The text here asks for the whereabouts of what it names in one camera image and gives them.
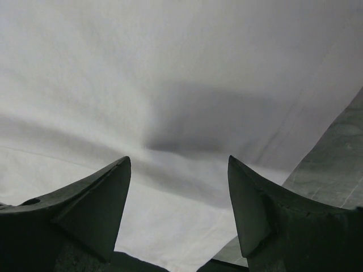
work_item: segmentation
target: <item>white cloth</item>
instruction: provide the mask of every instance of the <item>white cloth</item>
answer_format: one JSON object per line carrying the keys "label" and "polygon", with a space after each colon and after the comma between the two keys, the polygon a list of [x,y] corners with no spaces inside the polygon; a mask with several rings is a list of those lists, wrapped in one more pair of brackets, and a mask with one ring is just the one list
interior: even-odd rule
{"label": "white cloth", "polygon": [[192,272],[235,155],[282,184],[363,86],[361,0],[0,2],[0,202],[128,155],[115,250]]}

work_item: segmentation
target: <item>white fabric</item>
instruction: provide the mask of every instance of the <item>white fabric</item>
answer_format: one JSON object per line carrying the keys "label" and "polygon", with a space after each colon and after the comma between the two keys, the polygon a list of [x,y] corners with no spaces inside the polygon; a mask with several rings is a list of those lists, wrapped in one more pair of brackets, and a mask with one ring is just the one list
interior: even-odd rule
{"label": "white fabric", "polygon": [[0,202],[128,155],[116,250],[192,272],[236,235],[230,154],[282,184],[363,86],[361,0],[0,2]]}

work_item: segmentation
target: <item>cloth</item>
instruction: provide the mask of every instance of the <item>cloth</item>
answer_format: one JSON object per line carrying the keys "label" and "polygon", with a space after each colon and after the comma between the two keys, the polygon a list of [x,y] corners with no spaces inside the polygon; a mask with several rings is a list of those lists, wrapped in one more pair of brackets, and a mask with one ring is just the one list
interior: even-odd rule
{"label": "cloth", "polygon": [[234,155],[282,184],[363,86],[361,0],[0,2],[0,202],[132,160],[115,250],[196,271]]}

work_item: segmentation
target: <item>gray marble surface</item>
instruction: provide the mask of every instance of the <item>gray marble surface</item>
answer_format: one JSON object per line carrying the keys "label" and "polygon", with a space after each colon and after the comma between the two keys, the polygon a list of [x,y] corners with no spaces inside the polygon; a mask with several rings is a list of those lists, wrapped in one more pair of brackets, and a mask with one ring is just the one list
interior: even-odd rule
{"label": "gray marble surface", "polygon": [[[363,88],[283,187],[331,206],[363,206]],[[247,266],[237,237],[214,258]]]}

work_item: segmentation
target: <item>black robotic claw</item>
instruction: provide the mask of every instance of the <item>black robotic claw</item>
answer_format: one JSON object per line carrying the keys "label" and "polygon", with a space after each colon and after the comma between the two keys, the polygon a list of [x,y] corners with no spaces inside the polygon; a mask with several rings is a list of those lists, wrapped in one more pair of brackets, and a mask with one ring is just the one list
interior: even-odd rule
{"label": "black robotic claw", "polygon": [[363,211],[301,197],[230,157],[230,196],[250,272],[362,272]]}
{"label": "black robotic claw", "polygon": [[0,206],[0,271],[104,271],[130,176],[130,159],[124,157],[52,193]]}

